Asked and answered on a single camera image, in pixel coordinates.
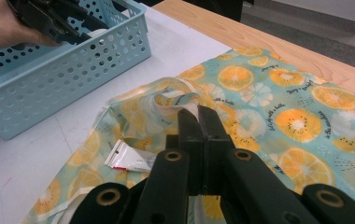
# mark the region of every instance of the hand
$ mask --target hand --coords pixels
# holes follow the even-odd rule
[[[59,46],[35,29],[22,25],[12,13],[6,0],[0,0],[0,49],[20,43]]]

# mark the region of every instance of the finger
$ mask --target finger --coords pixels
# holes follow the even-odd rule
[[[60,46],[60,44],[53,41],[50,37],[46,35],[42,35],[35,29],[22,26],[21,31],[19,33],[19,39],[23,43],[30,43],[35,45],[43,45],[43,46]]]

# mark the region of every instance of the kiwi print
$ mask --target kiwi print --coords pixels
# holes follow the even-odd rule
[[[314,140],[322,130],[320,118],[303,108],[280,112],[276,125],[289,138],[302,143]]]

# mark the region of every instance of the screw hole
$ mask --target screw hole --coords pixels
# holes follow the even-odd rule
[[[250,161],[251,159],[251,155],[249,153],[247,153],[246,151],[240,150],[238,149],[235,153],[234,153],[235,157],[241,161]]]
[[[108,206],[116,203],[121,197],[117,189],[104,189],[96,196],[96,202],[103,206]]]
[[[178,161],[181,159],[181,154],[176,151],[171,151],[165,154],[165,158],[168,161]]]
[[[296,216],[295,214],[293,214],[293,213],[285,213],[283,218],[289,224],[300,224],[301,223],[300,218],[298,216]]]

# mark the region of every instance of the orange slice print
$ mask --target orange slice print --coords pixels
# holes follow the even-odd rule
[[[199,64],[194,66],[193,68],[186,70],[185,72],[178,75],[179,77],[188,79],[188,80],[196,80],[205,75],[204,67]]]
[[[94,130],[93,133],[87,138],[84,145],[79,147],[72,157],[67,162],[71,166],[80,166],[83,163],[89,163],[93,157],[98,153],[102,145],[101,134]]]
[[[247,56],[247,57],[254,57],[263,54],[263,50],[255,47],[244,47],[239,49],[234,49],[235,52],[238,54]]]
[[[334,175],[328,164],[300,147],[290,147],[283,152],[278,158],[278,165],[299,192],[311,184],[334,184]]]
[[[323,105],[334,109],[354,110],[355,94],[338,87],[315,86],[311,94]]]
[[[253,82],[253,74],[244,67],[228,66],[218,76],[218,82],[230,91],[241,91]]]

